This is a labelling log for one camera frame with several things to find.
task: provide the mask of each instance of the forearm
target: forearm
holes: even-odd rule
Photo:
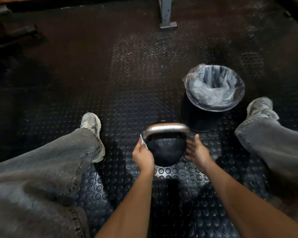
[[[95,238],[147,237],[153,173],[140,173],[125,199]]]
[[[241,237],[298,237],[298,224],[249,191],[217,164],[205,173]]]

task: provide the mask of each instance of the trash can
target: trash can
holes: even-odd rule
[[[179,118],[194,132],[214,128],[226,112],[243,98],[245,85],[232,69],[200,64],[183,79],[184,93]]]

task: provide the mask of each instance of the kettlebell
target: kettlebell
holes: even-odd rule
[[[159,166],[177,163],[187,148],[189,127],[182,123],[159,123],[148,126],[141,134]]]

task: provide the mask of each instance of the hand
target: hand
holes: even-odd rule
[[[188,160],[191,160],[200,172],[206,172],[206,167],[210,162],[213,162],[211,159],[208,149],[201,143],[199,135],[195,135],[195,141],[187,139],[187,153],[185,155]]]
[[[132,152],[133,160],[137,164],[141,173],[152,173],[154,171],[154,159],[152,153],[147,150],[146,145],[141,144],[141,138],[134,151]]]

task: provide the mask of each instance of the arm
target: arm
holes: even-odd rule
[[[207,175],[241,237],[298,238],[298,224],[222,170],[212,161],[199,135],[187,144],[186,158]]]
[[[151,202],[154,160],[139,139],[132,153],[140,174],[108,221],[95,238],[146,238]]]

